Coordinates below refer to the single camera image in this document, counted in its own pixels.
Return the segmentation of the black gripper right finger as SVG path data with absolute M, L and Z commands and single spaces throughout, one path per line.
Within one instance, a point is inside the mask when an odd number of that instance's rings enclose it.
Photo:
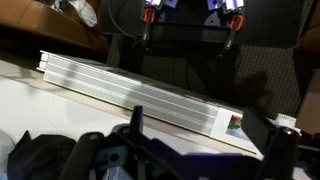
M 289 127 L 277 126 L 253 107 L 243 111 L 241 128 L 263 154 L 256 180 L 291 180 L 300 135 Z

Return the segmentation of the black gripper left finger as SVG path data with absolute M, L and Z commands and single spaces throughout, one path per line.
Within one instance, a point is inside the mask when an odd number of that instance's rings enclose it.
M 129 124 L 117 125 L 108 136 L 100 132 L 83 134 L 59 176 L 59 180 L 102 180 L 111 169 L 122 167 L 135 179 L 144 180 L 144 162 L 135 148 L 143 131 L 143 107 L 135 106 Z

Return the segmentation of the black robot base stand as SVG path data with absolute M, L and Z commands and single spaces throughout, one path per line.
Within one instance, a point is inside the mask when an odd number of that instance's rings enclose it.
M 244 17 L 234 42 L 242 45 L 283 47 L 296 44 L 304 0 L 244 0 Z M 140 38 L 145 0 L 101 0 L 98 27 L 104 34 L 125 32 Z M 230 15 L 210 10 L 207 0 L 178 0 L 174 8 L 164 6 L 151 25 L 154 40 L 186 40 L 223 43 Z

